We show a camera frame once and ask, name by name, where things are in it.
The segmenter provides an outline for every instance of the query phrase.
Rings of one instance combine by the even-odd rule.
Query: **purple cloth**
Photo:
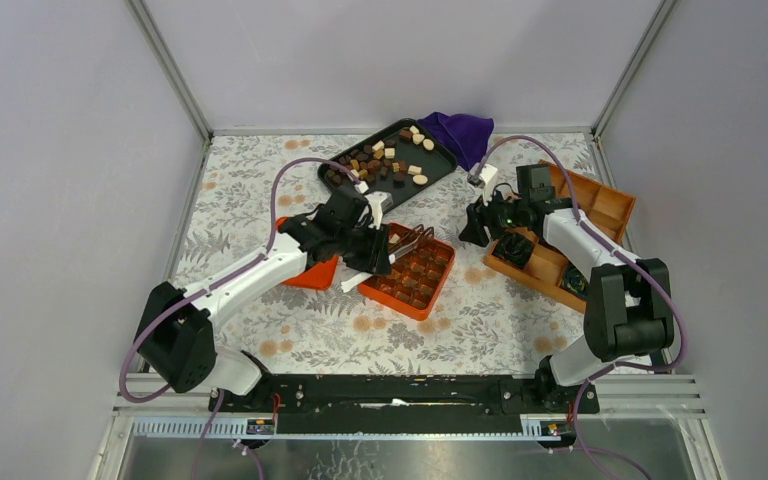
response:
[[[493,132],[492,118],[478,118],[462,113],[450,117],[434,112],[419,120],[419,124],[454,153],[458,165],[467,172],[487,153],[487,143]]]

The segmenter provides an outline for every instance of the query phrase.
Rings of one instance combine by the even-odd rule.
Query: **wooden box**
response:
[[[555,186],[558,196],[568,197],[569,185],[564,181],[561,171],[554,164],[549,164],[549,170],[552,175],[552,185]],[[635,198],[577,173],[569,172],[569,175],[572,180],[572,188],[579,202],[579,208],[607,236],[618,244],[622,243],[622,236],[628,226]],[[493,250],[495,250],[497,242],[493,242],[490,250],[487,251],[484,264],[584,313],[587,306],[586,301],[561,287],[564,271],[570,265],[570,261],[556,249],[537,243],[537,235],[527,229],[515,228],[512,230],[524,235],[535,244],[531,258],[529,258],[525,268],[521,269],[494,257]]]

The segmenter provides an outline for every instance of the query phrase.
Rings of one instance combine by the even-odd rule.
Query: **wooden tray compartment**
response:
[[[563,174],[554,164],[549,164],[549,173],[552,185],[559,197],[569,196],[569,185],[566,184]],[[635,198],[611,187],[591,180],[583,175],[569,172],[572,180],[572,188],[575,191],[579,208],[581,208],[590,221],[602,232],[611,237],[615,242],[621,243],[628,220],[634,209]],[[497,272],[507,275],[526,286],[533,288],[544,295],[584,313],[587,302],[574,294],[566,291],[563,283],[564,271],[570,265],[570,261],[557,250],[537,243],[537,236],[525,228],[513,229],[516,233],[524,235],[534,244],[525,268],[520,269],[502,259],[493,256],[498,242],[494,242],[487,255],[484,256],[484,264]]]
[[[410,229],[390,223],[390,233],[404,238]],[[425,320],[443,289],[455,263],[455,249],[436,238],[393,264],[390,275],[373,276],[358,285],[361,295],[371,298],[414,320]]]

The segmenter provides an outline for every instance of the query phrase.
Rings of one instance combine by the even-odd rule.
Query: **white wall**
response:
[[[0,2],[0,479],[85,478],[198,151],[123,1]]]
[[[768,2],[681,2],[605,137],[731,479],[768,478]]]
[[[149,0],[214,128],[591,125],[658,0]]]

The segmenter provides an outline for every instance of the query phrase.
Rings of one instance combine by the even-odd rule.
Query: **metal frame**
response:
[[[198,102],[196,102],[190,88],[187,86],[184,76],[181,75],[181,70],[178,69],[175,59],[172,58],[172,53],[169,51],[166,41],[163,40],[163,36],[160,35],[160,30],[158,30],[157,24],[154,23],[148,7],[143,0],[126,0],[126,3],[131,9],[131,13],[134,14],[137,25],[139,25],[140,30],[145,35],[146,42],[148,42],[149,47],[151,47],[151,50],[157,57],[160,67],[163,68],[163,73],[166,74],[166,78],[169,80],[170,85],[172,85],[172,90],[175,91],[175,95],[181,101],[181,106],[184,107],[184,111],[193,123],[193,127],[195,127],[203,141],[209,142],[213,136],[213,130],[204,118],[204,114],[201,112]]]
[[[494,134],[522,133],[585,133],[593,131],[592,126],[572,127],[496,127]],[[227,128],[215,130],[214,136],[246,135],[369,135],[381,130],[380,127],[337,127],[337,128]]]
[[[207,166],[207,158],[210,155],[210,140],[205,140],[202,144],[201,160],[199,161],[193,178],[190,180],[190,188],[187,190],[187,199],[184,204],[184,211],[181,213],[181,219],[178,221],[178,228],[175,230],[175,238],[172,243],[172,252],[166,261],[166,269],[163,271],[163,278],[172,278],[178,269],[178,263],[181,260],[181,246],[190,228],[190,221],[193,218],[193,208],[196,206],[198,191],[201,188],[201,180],[204,178],[204,169]]]
[[[616,87],[611,93],[605,107],[592,126],[573,127],[537,127],[528,128],[533,133],[584,133],[588,140],[588,148],[594,159],[600,177],[610,186],[615,186],[613,175],[605,158],[600,137],[610,124],[611,118],[622,100],[640,65],[650,51],[654,40],[675,8],[678,0],[662,0],[643,33],[632,57],[624,69]],[[182,107],[190,118],[194,128],[203,139],[204,150],[202,158],[194,172],[190,189],[187,194],[186,207],[178,225],[172,253],[167,262],[165,275],[174,274],[178,264],[180,248],[189,226],[192,209],[197,198],[199,184],[204,173],[210,144],[215,135],[268,135],[268,134],[367,134],[372,128],[336,128],[336,129],[225,129],[213,131],[201,111],[195,97],[187,86],[184,77],[174,61],[169,47],[166,45],[160,31],[154,22],[144,0],[126,0],[134,18],[145,35],[146,41],[160,63],[164,74],[169,80]],[[519,133],[523,127],[497,128],[494,133]],[[623,245],[634,251],[635,241],[630,231],[626,232]],[[156,391],[164,385],[157,374],[131,374],[128,377],[128,387],[137,396]],[[699,398],[695,380],[689,375],[608,375],[599,379],[596,390],[600,398],[602,413],[598,415],[582,415],[582,418],[628,418],[628,419],[663,419],[668,416],[675,420],[683,432],[691,458],[693,470],[697,478],[725,479],[725,473],[719,453],[713,442],[710,425],[704,407]],[[180,423],[203,422],[207,416],[206,406],[210,400],[210,390],[197,387],[190,393],[177,395],[166,393],[149,404],[131,404],[117,396],[113,413],[102,445],[94,460],[89,479],[115,480],[119,477],[125,455],[131,439],[135,435],[135,425],[146,425],[152,419],[165,419],[175,424],[175,418]],[[239,419],[259,417],[259,414],[228,414],[220,413],[220,422],[232,425]],[[564,420],[563,415],[521,415],[524,428],[530,422],[543,420]],[[360,436],[341,436],[341,439],[372,439]],[[411,436],[412,439],[434,440],[451,439],[450,436]],[[475,440],[485,438],[481,435],[459,436],[460,439]],[[523,441],[524,437],[514,436],[512,440]]]
[[[602,109],[602,113],[599,114],[599,117],[593,124],[593,135],[596,138],[602,136],[605,128],[610,123],[611,117],[617,109],[617,105],[628,90],[631,81],[634,79],[635,75],[637,75],[641,63],[643,63],[643,60],[652,48],[652,43],[658,37],[658,34],[661,33],[661,29],[678,2],[679,0],[661,0],[657,10],[655,10],[655,14],[652,16],[652,20],[643,32],[640,43],[637,44],[637,48],[631,55],[628,65],[626,65],[625,70],[620,76],[617,86],[614,87],[614,91],[611,92],[611,97],[608,99],[608,103],[605,104],[605,108]]]
[[[153,373],[131,374],[128,389],[137,396],[154,392],[163,386],[163,379]],[[725,480],[719,453],[710,435],[710,425],[691,375],[607,375],[595,383],[602,412],[581,415],[596,419],[664,419],[673,420],[682,432],[696,478]],[[197,387],[190,393],[165,393],[148,404],[128,403],[117,397],[108,434],[99,451],[91,480],[118,478],[128,445],[138,435],[166,438],[195,438],[209,413],[206,406],[210,389]],[[268,418],[264,413],[220,413],[218,427],[211,438],[237,438],[242,420]],[[273,438],[304,440],[390,440],[390,441],[538,441],[537,426],[541,421],[564,421],[563,414],[520,415],[522,434],[509,435],[276,435]]]

